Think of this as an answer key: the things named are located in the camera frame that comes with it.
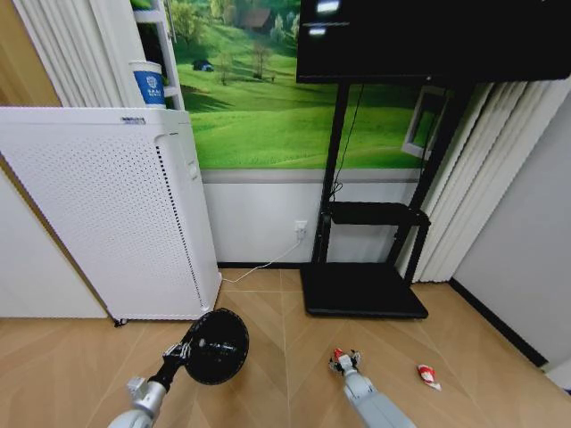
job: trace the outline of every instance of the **red object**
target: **red object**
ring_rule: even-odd
[[[333,359],[335,361],[339,361],[339,357],[341,357],[343,354],[344,352],[341,348],[335,348],[335,350],[333,351]]]
[[[424,364],[419,364],[417,366],[418,374],[422,378],[425,384],[434,388],[435,390],[441,391],[442,386],[436,381],[436,372],[431,366],[426,366]]]

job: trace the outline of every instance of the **wall outlet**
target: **wall outlet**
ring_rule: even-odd
[[[295,233],[297,234],[297,240],[301,241],[305,238],[307,233],[307,220],[296,220],[295,221]]]

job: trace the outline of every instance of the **black tv screen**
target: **black tv screen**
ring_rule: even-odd
[[[566,78],[566,6],[565,0],[302,0],[297,80]]]

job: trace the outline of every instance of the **black metal stand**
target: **black metal stand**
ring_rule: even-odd
[[[455,86],[442,117],[430,159],[410,205],[402,203],[331,202],[335,164],[343,132],[350,84],[337,89],[321,204],[311,263],[302,267],[306,310],[313,315],[425,318],[428,312],[410,289],[430,221],[421,206],[458,127],[473,85]],[[393,225],[398,230],[385,263],[327,263],[331,221],[350,225]],[[404,277],[395,264],[412,227],[418,232]]]

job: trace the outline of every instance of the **white shelf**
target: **white shelf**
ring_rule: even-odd
[[[178,88],[174,86],[164,87],[164,96],[175,96],[178,95]]]
[[[162,21],[161,11],[133,11],[135,22],[139,24],[152,24]]]

